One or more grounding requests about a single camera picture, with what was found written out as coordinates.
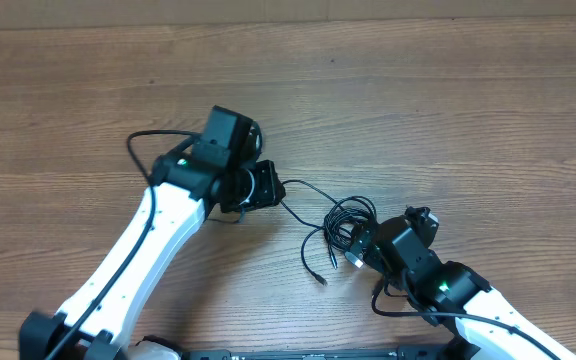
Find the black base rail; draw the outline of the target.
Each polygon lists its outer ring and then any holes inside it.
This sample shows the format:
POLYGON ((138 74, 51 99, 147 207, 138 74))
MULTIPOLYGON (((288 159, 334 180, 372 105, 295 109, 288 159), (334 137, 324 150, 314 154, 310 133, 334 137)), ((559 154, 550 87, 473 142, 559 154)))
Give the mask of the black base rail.
POLYGON ((447 359, 442 345, 401 345, 385 349, 299 350, 242 352, 186 351, 182 360, 436 360, 447 359))

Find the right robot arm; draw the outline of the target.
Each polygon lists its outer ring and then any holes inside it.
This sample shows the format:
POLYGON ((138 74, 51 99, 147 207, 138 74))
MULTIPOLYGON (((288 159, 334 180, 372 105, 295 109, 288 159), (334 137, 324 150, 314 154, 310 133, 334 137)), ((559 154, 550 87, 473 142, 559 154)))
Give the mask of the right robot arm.
POLYGON ((576 358, 470 267, 441 261, 430 249, 438 229, 438 218, 426 207, 353 226, 347 259, 383 276, 371 299, 375 314, 420 317, 447 328, 454 338, 439 359, 576 358))

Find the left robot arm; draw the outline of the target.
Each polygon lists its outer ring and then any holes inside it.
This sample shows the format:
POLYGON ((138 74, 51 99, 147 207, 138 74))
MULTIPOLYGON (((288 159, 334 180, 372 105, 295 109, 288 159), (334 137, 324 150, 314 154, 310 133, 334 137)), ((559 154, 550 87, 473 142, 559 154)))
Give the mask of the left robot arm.
POLYGON ((200 133, 143 169, 147 188, 131 222, 87 282, 52 316, 32 312, 18 337, 22 359, 180 359, 161 338, 131 342, 171 261, 214 207, 246 213, 278 205, 285 189, 262 160, 257 122, 215 106, 200 133))

